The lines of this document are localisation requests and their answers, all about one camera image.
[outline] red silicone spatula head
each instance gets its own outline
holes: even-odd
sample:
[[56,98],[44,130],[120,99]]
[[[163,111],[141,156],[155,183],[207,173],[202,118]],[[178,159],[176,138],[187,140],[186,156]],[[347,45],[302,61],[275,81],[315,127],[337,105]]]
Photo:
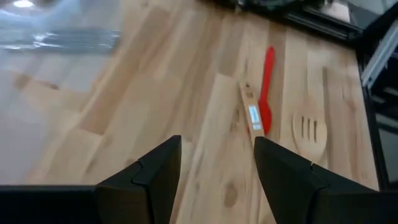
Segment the red silicone spatula head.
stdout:
[[266,61],[264,63],[264,76],[262,78],[262,88],[259,99],[259,110],[261,115],[262,126],[264,128],[264,134],[268,134],[272,124],[272,113],[268,105],[268,91],[269,84],[271,82],[271,74],[274,69],[275,62],[275,50],[273,47],[269,47],[266,54]]

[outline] wood grain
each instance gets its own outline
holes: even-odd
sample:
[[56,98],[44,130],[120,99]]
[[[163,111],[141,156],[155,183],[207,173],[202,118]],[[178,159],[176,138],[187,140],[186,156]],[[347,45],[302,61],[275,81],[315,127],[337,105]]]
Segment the wood grain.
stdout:
[[[123,38],[109,57],[46,57],[42,65],[41,57],[9,59],[7,68],[16,75],[0,77],[6,87],[0,91],[0,121],[7,124],[0,135],[10,133],[6,151],[12,156],[2,163],[2,149],[0,164],[24,158],[33,165],[18,174],[0,172],[0,184],[10,183],[10,175],[18,176],[13,184],[95,184],[181,134],[171,223],[275,223],[257,176],[238,85],[247,80],[259,97],[264,56],[273,46],[268,138],[297,152],[292,117],[307,92],[315,92],[328,126],[321,165],[378,189],[352,50],[209,2],[121,0],[119,7],[108,22],[123,20]],[[33,134],[32,127],[43,131]],[[12,148],[26,139],[40,150]]]

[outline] white label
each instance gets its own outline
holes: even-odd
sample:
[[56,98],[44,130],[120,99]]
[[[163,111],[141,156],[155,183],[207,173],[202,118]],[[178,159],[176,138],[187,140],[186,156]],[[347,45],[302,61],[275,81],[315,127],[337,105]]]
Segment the white label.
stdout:
[[256,106],[254,106],[254,105],[249,106],[249,113],[250,113],[252,124],[260,123],[260,116],[259,116],[259,112],[257,111]]
[[261,129],[261,125],[260,124],[255,124],[253,125],[253,130],[260,130]]

